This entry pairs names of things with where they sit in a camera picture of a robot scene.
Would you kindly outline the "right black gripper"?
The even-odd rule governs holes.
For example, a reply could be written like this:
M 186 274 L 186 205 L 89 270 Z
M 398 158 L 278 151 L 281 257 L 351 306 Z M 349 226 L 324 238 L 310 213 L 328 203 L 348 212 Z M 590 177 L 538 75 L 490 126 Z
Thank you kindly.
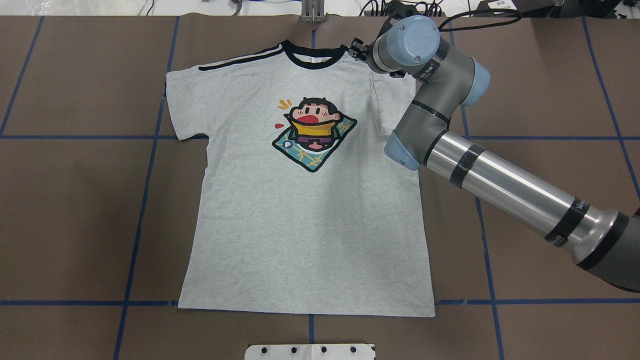
M 360 38 L 353 38 L 349 45 L 349 55 L 358 62 L 371 63 L 372 45 Z

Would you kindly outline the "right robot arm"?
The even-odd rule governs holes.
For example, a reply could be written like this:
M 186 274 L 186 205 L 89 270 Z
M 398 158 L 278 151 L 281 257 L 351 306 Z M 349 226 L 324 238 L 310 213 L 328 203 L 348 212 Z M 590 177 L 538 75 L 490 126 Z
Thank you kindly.
M 421 84 L 387 139 L 387 157 L 411 171 L 434 171 L 567 251 L 583 271 L 638 293 L 638 214 L 592 207 L 450 130 L 454 111 L 487 91 L 490 73 L 443 30 L 420 14 L 390 18 L 370 44 L 354 38 L 349 46 L 349 55 L 375 73 Z

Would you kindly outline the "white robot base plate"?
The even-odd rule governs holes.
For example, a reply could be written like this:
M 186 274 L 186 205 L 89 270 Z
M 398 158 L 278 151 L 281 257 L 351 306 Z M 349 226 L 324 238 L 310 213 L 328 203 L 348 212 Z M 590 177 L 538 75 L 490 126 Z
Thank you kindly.
M 247 347 L 245 360 L 375 360 L 374 344 L 254 344 Z

